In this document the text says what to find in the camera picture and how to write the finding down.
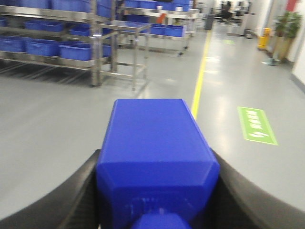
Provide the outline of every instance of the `green floor sign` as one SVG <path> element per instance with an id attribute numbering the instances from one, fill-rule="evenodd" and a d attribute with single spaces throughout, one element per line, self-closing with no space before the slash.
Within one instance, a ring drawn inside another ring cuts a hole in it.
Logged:
<path id="1" fill-rule="evenodd" d="M 238 112 L 246 140 L 277 145 L 263 110 L 239 106 Z"/>

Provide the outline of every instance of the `blue box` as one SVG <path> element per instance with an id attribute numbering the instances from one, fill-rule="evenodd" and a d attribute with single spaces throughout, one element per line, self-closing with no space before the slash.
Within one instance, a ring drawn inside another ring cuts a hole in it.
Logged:
<path id="1" fill-rule="evenodd" d="M 189 4 L 191 4 L 191 1 L 190 0 L 173 0 L 173 3 L 180 4 L 180 5 L 189 5 Z"/>
<path id="2" fill-rule="evenodd" d="M 70 34 L 76 35 L 76 36 L 89 37 L 90 28 L 87 26 L 84 26 L 84 25 L 76 25 L 72 29 L 70 29 Z"/>
<path id="3" fill-rule="evenodd" d="M 111 46 L 110 45 L 103 45 L 103 57 L 111 56 Z"/>
<path id="4" fill-rule="evenodd" d="M 0 36 L 0 50 L 6 52 L 25 52 L 23 37 Z"/>
<path id="5" fill-rule="evenodd" d="M 52 40 L 33 39 L 26 41 L 26 52 L 40 56 L 59 56 L 59 43 Z"/>
<path id="6" fill-rule="evenodd" d="M 182 4 L 173 4 L 173 10 L 176 10 L 176 7 L 182 7 L 183 11 L 190 11 L 192 9 L 193 5 L 182 5 Z"/>
<path id="7" fill-rule="evenodd" d="M 3 0 L 2 4 L 5 6 L 22 6 L 21 0 Z"/>
<path id="8" fill-rule="evenodd" d="M 126 15 L 126 19 L 127 21 L 149 23 L 149 16 L 145 16 L 145 15 L 129 14 Z"/>
<path id="9" fill-rule="evenodd" d="M 157 6 L 162 6 L 162 10 L 173 10 L 173 4 L 171 2 L 159 1 Z"/>
<path id="10" fill-rule="evenodd" d="M 98 5 L 102 5 L 103 7 L 107 7 L 109 9 L 111 9 L 112 6 L 112 0 L 98 0 L 97 1 Z"/>
<path id="11" fill-rule="evenodd" d="M 23 7 L 51 9 L 51 0 L 21 0 Z"/>
<path id="12" fill-rule="evenodd" d="M 166 25 L 152 24 L 151 34 L 164 35 Z"/>
<path id="13" fill-rule="evenodd" d="M 43 25 L 43 30 L 50 32 L 61 32 L 63 30 L 63 24 L 57 21 L 46 21 Z"/>
<path id="14" fill-rule="evenodd" d="M 140 1 L 140 8 L 156 9 L 157 8 L 157 2 L 156 1 L 142 0 L 142 1 Z"/>
<path id="15" fill-rule="evenodd" d="M 89 13 L 91 5 L 90 0 L 52 0 L 52 9 Z"/>
<path id="16" fill-rule="evenodd" d="M 183 100 L 117 100 L 96 165 L 101 224 L 121 229 L 161 209 L 191 221 L 219 169 Z"/>
<path id="17" fill-rule="evenodd" d="M 6 18 L 0 18 L 0 27 L 6 27 L 8 25 L 8 21 Z"/>
<path id="18" fill-rule="evenodd" d="M 92 56 L 90 44 L 65 44 L 60 45 L 61 57 L 71 60 L 89 61 Z"/>
<path id="19" fill-rule="evenodd" d="M 97 5 L 97 15 L 101 17 L 111 18 L 111 9 L 102 5 Z"/>
<path id="20" fill-rule="evenodd" d="M 28 30 L 43 30 L 45 23 L 46 23 L 46 21 L 30 20 L 30 21 L 26 21 L 24 23 L 24 25 L 25 25 L 25 28 Z"/>
<path id="21" fill-rule="evenodd" d="M 164 35 L 172 37 L 183 37 L 185 33 L 185 27 L 179 25 L 167 25 Z"/>
<path id="22" fill-rule="evenodd" d="M 125 0 L 125 7 L 140 8 L 139 0 Z"/>

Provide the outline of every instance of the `potted plant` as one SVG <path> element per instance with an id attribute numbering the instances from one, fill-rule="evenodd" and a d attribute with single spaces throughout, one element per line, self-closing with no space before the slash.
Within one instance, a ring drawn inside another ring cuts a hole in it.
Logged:
<path id="1" fill-rule="evenodd" d="M 291 44 L 300 29 L 302 16 L 298 12 L 286 11 L 282 17 L 278 18 L 275 25 L 275 34 L 277 36 L 274 46 L 274 57 L 283 61 L 287 56 Z"/>

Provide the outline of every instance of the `red object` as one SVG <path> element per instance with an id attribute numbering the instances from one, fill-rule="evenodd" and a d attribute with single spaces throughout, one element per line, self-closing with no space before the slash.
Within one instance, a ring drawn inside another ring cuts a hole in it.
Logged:
<path id="1" fill-rule="evenodd" d="M 294 11 L 297 0 L 288 0 L 286 10 Z"/>

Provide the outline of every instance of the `gray floor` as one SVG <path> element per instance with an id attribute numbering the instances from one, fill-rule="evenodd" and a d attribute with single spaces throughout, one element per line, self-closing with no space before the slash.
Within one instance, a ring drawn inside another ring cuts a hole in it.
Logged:
<path id="1" fill-rule="evenodd" d="M 131 82 L 118 79 L 101 88 L 19 79 L 41 71 L 33 66 L 2 73 L 0 219 L 47 194 L 101 147 L 115 99 L 183 98 L 191 106 L 205 38 L 205 32 L 197 33 L 181 58 L 151 52 L 149 83 L 135 92 Z M 215 27 L 197 121 L 246 208 L 259 212 L 263 224 L 292 228 L 294 219 L 304 225 L 305 95 L 290 80 L 288 65 L 261 64 L 266 55 L 256 42 Z M 128 60 L 129 54 L 120 51 L 120 58 Z M 238 106 L 265 110 L 279 145 L 244 140 Z M 274 203 L 284 206 L 285 214 L 273 213 Z"/>

